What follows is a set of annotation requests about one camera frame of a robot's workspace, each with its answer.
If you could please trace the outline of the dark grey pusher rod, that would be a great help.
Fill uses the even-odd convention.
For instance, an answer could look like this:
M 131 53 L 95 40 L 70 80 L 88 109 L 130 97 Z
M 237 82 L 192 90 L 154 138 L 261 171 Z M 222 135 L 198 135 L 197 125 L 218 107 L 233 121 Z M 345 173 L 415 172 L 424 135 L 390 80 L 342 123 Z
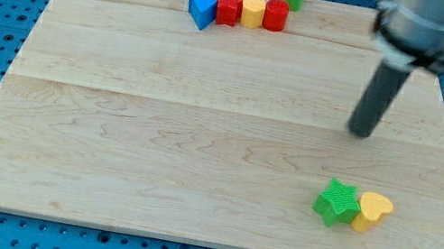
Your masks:
M 382 60 L 348 119 L 348 131 L 359 138 L 369 137 L 409 76 L 410 72 Z

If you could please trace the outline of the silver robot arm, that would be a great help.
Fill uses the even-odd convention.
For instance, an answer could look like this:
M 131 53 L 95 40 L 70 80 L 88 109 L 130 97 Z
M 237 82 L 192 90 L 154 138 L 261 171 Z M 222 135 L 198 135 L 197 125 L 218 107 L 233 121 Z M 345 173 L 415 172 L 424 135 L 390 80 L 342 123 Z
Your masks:
M 369 137 L 415 69 L 444 73 L 444 0 L 379 0 L 373 36 L 383 57 L 348 119 Z

